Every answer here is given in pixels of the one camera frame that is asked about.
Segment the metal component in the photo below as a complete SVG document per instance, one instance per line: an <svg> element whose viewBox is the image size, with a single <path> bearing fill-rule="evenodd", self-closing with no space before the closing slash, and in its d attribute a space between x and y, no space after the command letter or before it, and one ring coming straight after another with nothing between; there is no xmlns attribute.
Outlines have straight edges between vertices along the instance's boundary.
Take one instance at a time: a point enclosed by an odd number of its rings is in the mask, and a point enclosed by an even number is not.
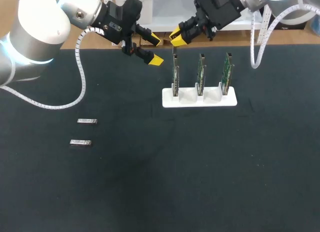
<svg viewBox="0 0 320 232"><path fill-rule="evenodd" d="M173 54L173 97L179 95L179 65L178 55Z"/></svg>
<svg viewBox="0 0 320 232"><path fill-rule="evenodd" d="M98 124L98 120L96 118L79 118L77 123L84 125L96 125Z"/></svg>
<svg viewBox="0 0 320 232"><path fill-rule="evenodd" d="M204 96L204 88L206 81L206 68L205 64L205 55L200 54L199 64L198 64L198 72L197 72L197 92L198 96Z"/></svg>
<svg viewBox="0 0 320 232"><path fill-rule="evenodd" d="M59 0L58 3L71 24L83 30L94 23L102 7L101 0Z"/></svg>
<svg viewBox="0 0 320 232"><path fill-rule="evenodd" d="M240 0L245 8L249 8L252 12L261 9L267 4L266 0Z"/></svg>
<svg viewBox="0 0 320 232"><path fill-rule="evenodd" d="M82 13L82 12L77 12L77 13L75 14L75 16L76 16L78 19L83 19L83 18L85 17L84 13Z"/></svg>
<svg viewBox="0 0 320 232"><path fill-rule="evenodd" d="M72 139L70 141L70 145L72 145L72 146L91 146L92 142L91 142L91 140Z"/></svg>
<svg viewBox="0 0 320 232"><path fill-rule="evenodd" d="M49 61L59 52L63 43L49 44L32 37L15 19L9 35L10 43L14 49L24 57L39 62Z"/></svg>

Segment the black table surface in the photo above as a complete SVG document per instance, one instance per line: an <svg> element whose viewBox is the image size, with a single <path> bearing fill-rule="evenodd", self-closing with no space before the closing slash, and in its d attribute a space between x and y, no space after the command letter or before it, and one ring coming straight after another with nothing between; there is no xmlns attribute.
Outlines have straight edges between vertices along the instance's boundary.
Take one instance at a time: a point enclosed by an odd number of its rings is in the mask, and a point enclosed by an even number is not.
<svg viewBox="0 0 320 232"><path fill-rule="evenodd" d="M199 53L216 86L226 52L236 107L163 108L169 49L156 50L161 67L82 50L87 93L66 110L0 90L0 232L319 231L320 47L268 46L257 70L248 47L181 49L180 86L194 85ZM73 101L74 51L11 86L50 105Z"/></svg>

